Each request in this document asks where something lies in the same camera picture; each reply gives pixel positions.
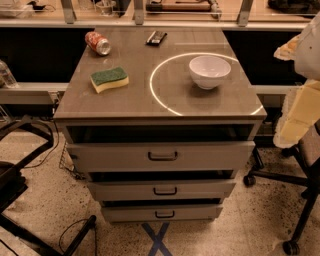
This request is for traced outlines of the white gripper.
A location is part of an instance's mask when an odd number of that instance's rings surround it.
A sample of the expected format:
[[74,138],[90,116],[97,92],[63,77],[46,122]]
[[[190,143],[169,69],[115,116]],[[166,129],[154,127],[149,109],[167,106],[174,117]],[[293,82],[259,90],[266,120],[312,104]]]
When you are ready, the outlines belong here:
[[320,119],[320,81],[307,80],[285,96],[273,143],[290,148]]

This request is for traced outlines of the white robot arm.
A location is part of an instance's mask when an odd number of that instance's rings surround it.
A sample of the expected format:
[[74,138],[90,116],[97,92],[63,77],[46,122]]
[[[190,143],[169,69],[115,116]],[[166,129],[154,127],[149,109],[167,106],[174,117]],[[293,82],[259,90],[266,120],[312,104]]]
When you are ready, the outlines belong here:
[[297,74],[307,81],[285,96],[273,143],[290,148],[320,119],[320,13],[298,35],[279,47],[274,56],[293,60]]

